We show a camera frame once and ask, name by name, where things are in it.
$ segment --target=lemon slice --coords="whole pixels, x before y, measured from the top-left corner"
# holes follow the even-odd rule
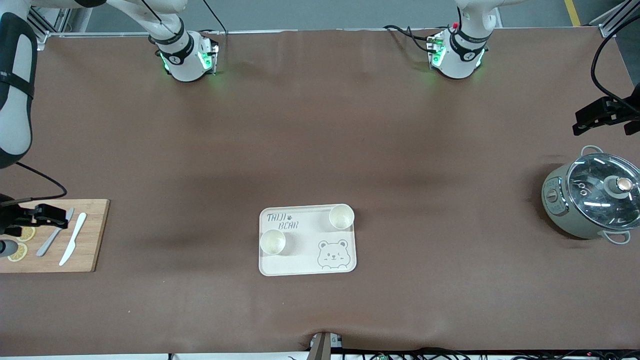
[[[20,261],[24,259],[25,256],[27,256],[28,249],[29,248],[27,248],[27,244],[18,243],[18,250],[16,250],[12,255],[7,256],[7,259],[9,259],[9,261],[13,263],[16,261]]]
[[[22,236],[18,238],[20,241],[29,241],[36,236],[36,228],[35,227],[23,227],[22,228]]]

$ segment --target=brown table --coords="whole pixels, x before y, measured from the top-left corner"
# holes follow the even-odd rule
[[[387,32],[232,35],[217,76],[178,83],[145,38],[50,39],[24,162],[111,208],[95,273],[0,276],[0,354],[640,347],[640,233],[578,241],[539,199],[583,145],[640,163],[621,126],[572,135],[601,41],[497,30],[454,81]],[[614,43],[599,74],[630,94]],[[336,202],[353,272],[259,273],[263,208]]]

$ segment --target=pot handle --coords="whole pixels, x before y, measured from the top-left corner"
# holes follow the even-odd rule
[[[616,245],[624,245],[624,244],[628,243],[629,240],[631,240],[631,234],[628,231],[625,231],[624,233],[612,233],[610,231],[602,230],[602,231],[598,232],[598,235],[600,235],[603,238],[605,238],[608,242],[610,242],[612,244],[616,244]],[[624,235],[625,236],[625,241],[618,242],[616,240],[613,240],[611,238],[611,235]]]
[[[583,147],[583,148],[582,148],[582,150],[580,150],[580,156],[584,156],[584,151],[585,151],[586,149],[593,149],[593,150],[595,150],[596,152],[599,152],[600,154],[604,152],[604,151],[602,151],[602,149],[601,149],[601,148],[599,148],[599,147],[597,147],[597,146],[595,146],[595,145],[587,145],[587,146]]]

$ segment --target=bear face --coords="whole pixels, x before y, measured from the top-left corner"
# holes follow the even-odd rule
[[[320,241],[318,244],[320,255],[318,255],[318,264],[324,268],[336,269],[340,266],[345,268],[351,262],[351,256],[347,251],[347,241],[340,240],[337,243],[328,243]]]

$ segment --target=wooden cutting board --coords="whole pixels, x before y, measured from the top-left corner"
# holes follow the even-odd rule
[[[36,252],[40,246],[47,241],[49,235],[53,233],[55,227],[36,227],[36,235],[24,244],[27,245],[27,255],[20,261],[12,263],[9,259],[0,258],[0,273],[15,272],[92,272],[95,270],[95,262],[98,260],[98,251],[102,241],[104,223],[107,220],[109,201],[106,199],[60,199],[46,200],[38,202],[25,202],[21,204],[23,208],[33,208],[37,204],[49,204],[69,210],[74,208],[74,215],[69,222],[69,227],[62,230],[49,247],[44,256],[39,258]],[[76,220],[80,213],[86,213],[87,217],[84,225],[76,238],[76,249],[63,266],[58,263],[67,249],[71,234],[74,232]],[[16,240],[7,235],[0,238]]]

